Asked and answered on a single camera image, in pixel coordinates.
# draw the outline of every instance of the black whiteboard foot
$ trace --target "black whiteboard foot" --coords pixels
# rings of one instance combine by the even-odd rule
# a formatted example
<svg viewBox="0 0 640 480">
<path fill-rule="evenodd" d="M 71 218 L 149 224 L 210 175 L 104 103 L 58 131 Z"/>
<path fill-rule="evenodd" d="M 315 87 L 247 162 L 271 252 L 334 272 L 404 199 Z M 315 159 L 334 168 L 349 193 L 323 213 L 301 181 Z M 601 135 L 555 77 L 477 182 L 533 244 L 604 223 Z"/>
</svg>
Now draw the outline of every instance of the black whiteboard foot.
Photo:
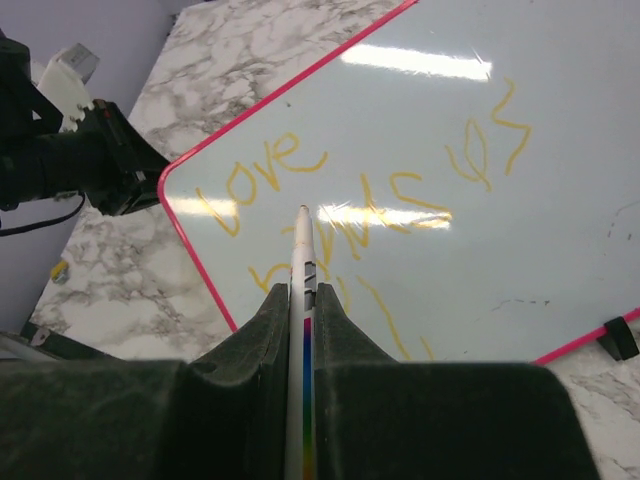
<svg viewBox="0 0 640 480">
<path fill-rule="evenodd" d="M 628 360 L 640 354 L 638 345 L 624 318 L 618 317 L 609 320 L 604 324 L 604 328 L 607 333 L 598 338 L 598 343 L 614 360 Z"/>
</svg>

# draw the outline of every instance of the whiteboard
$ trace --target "whiteboard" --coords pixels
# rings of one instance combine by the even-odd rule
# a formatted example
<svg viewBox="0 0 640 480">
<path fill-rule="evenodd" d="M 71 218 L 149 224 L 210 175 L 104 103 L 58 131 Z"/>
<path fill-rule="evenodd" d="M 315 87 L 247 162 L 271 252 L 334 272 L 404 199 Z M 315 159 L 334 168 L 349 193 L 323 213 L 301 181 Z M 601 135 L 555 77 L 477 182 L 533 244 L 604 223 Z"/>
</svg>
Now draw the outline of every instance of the whiteboard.
<svg viewBox="0 0 640 480">
<path fill-rule="evenodd" d="M 393 357 L 561 353 L 640 304 L 639 48 L 637 2 L 405 4 L 160 196 L 232 328 L 306 204 L 319 280 Z"/>
</svg>

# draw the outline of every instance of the pen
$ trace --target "pen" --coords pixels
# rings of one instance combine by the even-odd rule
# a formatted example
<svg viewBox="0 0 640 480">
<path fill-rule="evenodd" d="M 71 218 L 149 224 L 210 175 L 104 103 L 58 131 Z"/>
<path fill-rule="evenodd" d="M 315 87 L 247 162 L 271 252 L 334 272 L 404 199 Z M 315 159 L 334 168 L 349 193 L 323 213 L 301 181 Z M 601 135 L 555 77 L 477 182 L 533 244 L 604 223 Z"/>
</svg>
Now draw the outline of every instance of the pen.
<svg viewBox="0 0 640 480">
<path fill-rule="evenodd" d="M 285 480 L 314 478 L 313 319 L 316 256 L 313 225 L 306 205 L 294 228 L 289 292 L 289 383 L 285 441 Z"/>
</svg>

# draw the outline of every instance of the marble countertop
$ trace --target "marble countertop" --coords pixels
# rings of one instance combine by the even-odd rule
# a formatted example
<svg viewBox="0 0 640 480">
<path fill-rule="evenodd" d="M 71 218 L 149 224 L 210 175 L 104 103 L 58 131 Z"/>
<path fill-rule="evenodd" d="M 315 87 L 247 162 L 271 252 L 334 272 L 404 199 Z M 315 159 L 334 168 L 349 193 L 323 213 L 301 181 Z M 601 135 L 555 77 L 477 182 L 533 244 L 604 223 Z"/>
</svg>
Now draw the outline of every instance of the marble countertop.
<svg viewBox="0 0 640 480">
<path fill-rule="evenodd" d="M 219 0 L 182 12 L 130 116 L 174 160 L 400 0 Z M 194 359 L 229 334 L 160 206 L 119 218 L 87 208 L 32 321 L 121 358 Z M 605 479 L 640 478 L 640 357 L 589 345 L 550 365 Z"/>
</svg>

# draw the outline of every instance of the yellow object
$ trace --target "yellow object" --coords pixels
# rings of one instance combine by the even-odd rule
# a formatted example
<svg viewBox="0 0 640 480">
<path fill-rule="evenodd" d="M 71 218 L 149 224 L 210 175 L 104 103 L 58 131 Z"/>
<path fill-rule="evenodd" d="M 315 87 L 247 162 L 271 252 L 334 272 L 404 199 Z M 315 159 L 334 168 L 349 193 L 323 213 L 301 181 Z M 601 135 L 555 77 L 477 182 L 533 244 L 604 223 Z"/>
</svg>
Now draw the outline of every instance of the yellow object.
<svg viewBox="0 0 640 480">
<path fill-rule="evenodd" d="M 68 271 L 69 263 L 66 260 L 60 260 L 58 264 L 51 269 L 51 272 L 49 272 L 49 276 L 51 280 L 55 282 L 56 280 L 61 280 L 63 276 L 66 276 Z"/>
</svg>

